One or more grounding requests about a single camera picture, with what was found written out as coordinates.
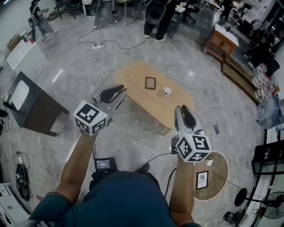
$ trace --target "plastic bag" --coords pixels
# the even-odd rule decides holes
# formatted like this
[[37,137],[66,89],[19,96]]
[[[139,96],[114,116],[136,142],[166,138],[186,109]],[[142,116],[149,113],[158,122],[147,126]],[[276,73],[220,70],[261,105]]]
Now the plastic bag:
[[263,129],[270,129],[284,123],[284,106],[278,95],[257,106],[258,123]]

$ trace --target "oval table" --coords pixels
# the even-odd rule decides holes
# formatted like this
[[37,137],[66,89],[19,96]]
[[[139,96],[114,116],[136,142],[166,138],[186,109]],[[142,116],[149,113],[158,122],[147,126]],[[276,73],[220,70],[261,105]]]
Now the oval table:
[[[213,163],[207,166],[207,160],[195,163],[193,177],[193,195],[198,201],[208,201],[214,199],[221,193],[227,183],[229,176],[229,166],[224,155],[218,151],[212,151]],[[196,190],[197,172],[208,171],[208,187]]]

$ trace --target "power strip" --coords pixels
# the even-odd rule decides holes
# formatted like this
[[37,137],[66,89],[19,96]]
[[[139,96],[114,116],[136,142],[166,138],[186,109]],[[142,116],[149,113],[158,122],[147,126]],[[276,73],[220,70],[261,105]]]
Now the power strip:
[[93,50],[95,50],[95,49],[101,49],[101,48],[103,48],[103,45],[97,45],[96,47],[93,47]]

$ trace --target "white wall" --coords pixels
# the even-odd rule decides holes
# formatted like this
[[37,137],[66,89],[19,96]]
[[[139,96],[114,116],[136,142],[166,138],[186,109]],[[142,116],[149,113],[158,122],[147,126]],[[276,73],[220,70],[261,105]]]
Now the white wall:
[[255,19],[264,21],[271,11],[273,5],[276,3],[276,0],[262,0],[261,3],[259,3],[257,0],[244,0],[242,3],[248,3],[252,6],[249,17],[246,17],[248,22],[251,22]]
[[280,65],[280,69],[274,73],[274,77],[278,82],[278,86],[280,88],[278,96],[280,99],[283,99],[284,98],[284,45],[277,52],[275,59]]
[[[6,53],[6,45],[9,40],[18,32],[27,29],[28,18],[30,17],[30,6],[32,0],[13,0],[0,12],[0,51]],[[47,15],[53,11],[55,7],[54,0],[41,0],[40,8],[49,8]]]

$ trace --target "forearm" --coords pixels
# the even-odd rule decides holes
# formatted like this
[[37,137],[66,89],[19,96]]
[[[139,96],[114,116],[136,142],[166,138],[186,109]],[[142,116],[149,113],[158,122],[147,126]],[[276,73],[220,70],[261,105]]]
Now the forearm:
[[193,163],[186,163],[179,159],[170,198],[170,210],[191,214],[193,204]]
[[84,133],[81,135],[73,153],[62,170],[61,180],[74,185],[82,185],[95,140],[96,136],[90,137]]

